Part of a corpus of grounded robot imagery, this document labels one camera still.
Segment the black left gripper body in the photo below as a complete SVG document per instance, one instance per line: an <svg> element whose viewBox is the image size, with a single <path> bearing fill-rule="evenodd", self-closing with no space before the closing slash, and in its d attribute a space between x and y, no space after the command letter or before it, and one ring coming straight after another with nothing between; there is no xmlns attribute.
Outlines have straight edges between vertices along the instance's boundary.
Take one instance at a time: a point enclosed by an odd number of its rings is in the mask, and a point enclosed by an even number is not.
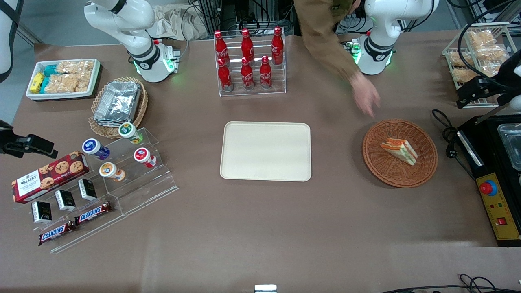
<svg viewBox="0 0 521 293"><path fill-rule="evenodd" d="M497 97L499 103L510 103L510 93L507 91L508 81L506 78L494 76L493 81L489 81L483 77L475 77L467 85L470 86L469 97L467 102L473 102L481 98L489 98L493 95L500 95Z"/></svg>

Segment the person's bare hand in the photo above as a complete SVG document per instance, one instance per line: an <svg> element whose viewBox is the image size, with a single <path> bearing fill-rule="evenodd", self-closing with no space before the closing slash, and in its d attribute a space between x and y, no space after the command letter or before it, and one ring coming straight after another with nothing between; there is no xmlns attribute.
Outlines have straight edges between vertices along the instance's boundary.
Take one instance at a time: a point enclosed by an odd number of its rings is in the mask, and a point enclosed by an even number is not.
<svg viewBox="0 0 521 293"><path fill-rule="evenodd" d="M361 72L354 74L349 82L358 108L364 114L374 118L374 108L380 107L380 95L373 83Z"/></svg>

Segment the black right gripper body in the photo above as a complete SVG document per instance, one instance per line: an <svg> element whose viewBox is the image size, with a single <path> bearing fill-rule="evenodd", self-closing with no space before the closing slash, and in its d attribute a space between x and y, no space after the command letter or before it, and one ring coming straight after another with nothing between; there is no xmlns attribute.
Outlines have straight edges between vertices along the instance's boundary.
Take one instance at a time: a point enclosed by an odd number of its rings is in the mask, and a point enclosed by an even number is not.
<svg viewBox="0 0 521 293"><path fill-rule="evenodd" d="M23 158L25 153L30 153L30 149L26 144L28 138L14 134L13 126L0 121L0 153L11 155L17 158Z"/></svg>

